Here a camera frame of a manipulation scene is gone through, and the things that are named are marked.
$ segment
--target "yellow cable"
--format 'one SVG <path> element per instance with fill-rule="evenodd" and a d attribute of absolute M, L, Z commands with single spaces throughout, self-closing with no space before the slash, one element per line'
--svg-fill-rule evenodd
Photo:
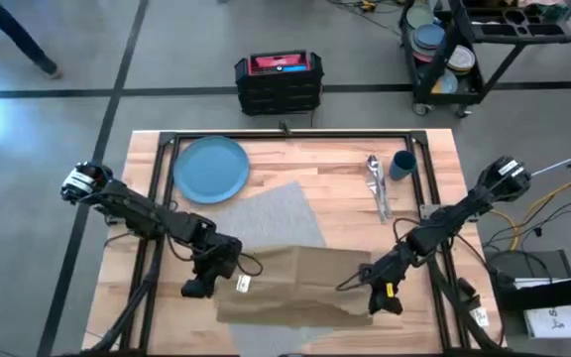
<path fill-rule="evenodd" d="M 523 217 L 523 220 L 521 221 L 521 224 L 519 226 L 522 226 L 523 223 L 525 223 L 525 221 L 528 219 L 528 216 L 530 215 L 530 213 L 532 213 L 532 211 L 534 211 L 534 209 L 536 209 L 537 206 L 542 205 L 543 203 L 552 199 L 552 197 L 554 197 L 555 195 L 559 194 L 561 191 L 563 191 L 564 189 L 567 189 L 569 187 L 571 187 L 571 182 L 563 184 L 562 186 L 551 191 L 550 193 L 548 193 L 544 197 L 538 199 L 535 203 L 531 204 L 530 207 L 528 208 L 527 212 L 525 213 L 525 216 Z M 515 236 L 513 237 L 513 240 L 511 240 L 511 244 L 510 244 L 508 249 L 514 250 L 514 249 L 516 249 L 516 246 L 518 244 L 519 244 L 519 236 L 518 236 L 518 234 L 515 234 Z"/>
<path fill-rule="evenodd" d="M 516 239 L 518 239 L 519 237 L 519 229 L 518 227 L 514 224 L 514 219 L 512 219 L 509 215 L 499 212 L 496 209 L 491 210 L 491 213 L 493 214 L 497 214 L 498 216 L 502 217 L 503 219 L 505 219 L 508 224 L 511 226 L 511 228 L 513 229 L 513 233 L 514 233 L 514 237 L 516 237 Z"/>

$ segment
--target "wooden table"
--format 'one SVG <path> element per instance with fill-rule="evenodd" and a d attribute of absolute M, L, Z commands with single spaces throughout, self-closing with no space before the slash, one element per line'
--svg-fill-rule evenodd
<path fill-rule="evenodd" d="M 426 130 L 433 168 L 443 203 L 453 204 L 466 195 L 453 135 L 448 129 Z M 160 132 L 134 132 L 122 180 L 135 191 L 146 195 L 152 178 Z M 405 149 L 399 139 L 283 139 L 239 140 L 251 162 L 251 176 L 246 186 L 232 200 L 243 199 L 274 187 L 298 181 L 316 215 L 328 247 L 387 252 L 394 246 L 391 223 L 382 225 L 372 194 L 365 185 L 366 160 L 374 153 L 387 167 L 393 154 Z M 169 168 L 166 154 L 161 175 L 159 201 L 162 201 L 165 177 Z M 417 153 L 423 192 L 428 197 L 421 153 Z M 389 200 L 396 217 L 417 218 L 416 202 L 409 178 L 388 181 Z M 221 206 L 194 205 L 175 190 L 182 209 L 208 216 Z M 400 233 L 410 229 L 400 224 Z M 124 232 L 112 228 L 110 236 Z M 461 232 L 482 252 L 475 224 L 466 224 Z M 126 238 L 106 248 L 98 276 L 95 297 L 87 324 L 84 347 L 93 345 L 114 322 L 124 307 L 130 287 L 138 240 Z M 481 295 L 488 311 L 489 335 L 497 339 L 501 321 L 489 276 L 468 247 L 454 245 L 453 257 L 458 277 L 467 279 Z M 215 320 L 212 299 L 182 298 L 180 288 L 191 278 L 192 264 L 175 259 L 165 249 L 158 286 L 152 334 L 151 354 L 236 354 L 237 349 L 228 326 Z M 409 269 L 400 285 L 399 297 L 404 306 L 400 316 L 379 312 L 372 326 L 337 328 L 312 343 L 300 346 L 307 354 L 418 354 L 441 351 L 433 297 L 427 269 Z M 447 304 L 449 329 L 454 344 L 457 332 L 452 309 Z M 132 344 L 137 344 L 140 315 L 136 317 Z"/>

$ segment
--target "person's leg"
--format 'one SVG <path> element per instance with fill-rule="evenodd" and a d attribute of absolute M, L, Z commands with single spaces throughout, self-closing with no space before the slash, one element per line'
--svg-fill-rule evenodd
<path fill-rule="evenodd" d="M 52 77 L 60 76 L 58 66 L 49 59 L 30 34 L 0 5 L 0 29 L 12 39 L 31 61 Z"/>

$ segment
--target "silverware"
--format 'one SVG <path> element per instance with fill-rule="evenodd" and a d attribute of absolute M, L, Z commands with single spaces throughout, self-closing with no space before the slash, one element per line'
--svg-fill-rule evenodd
<path fill-rule="evenodd" d="M 378 212 L 381 216 L 381 223 L 385 223 L 388 218 L 392 217 L 392 210 L 387 201 L 387 185 L 385 183 L 383 164 L 378 161 L 376 156 L 370 155 L 367 159 L 367 169 L 369 170 L 367 186 L 376 199 Z"/>

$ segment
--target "blue cup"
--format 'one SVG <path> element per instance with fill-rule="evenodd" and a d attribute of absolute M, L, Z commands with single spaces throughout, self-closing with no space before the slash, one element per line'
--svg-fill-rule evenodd
<path fill-rule="evenodd" d="M 389 168 L 389 176 L 393 180 L 404 179 L 407 175 L 414 172 L 415 168 L 417 168 L 415 155 L 407 150 L 401 150 L 394 155 L 391 167 Z"/>

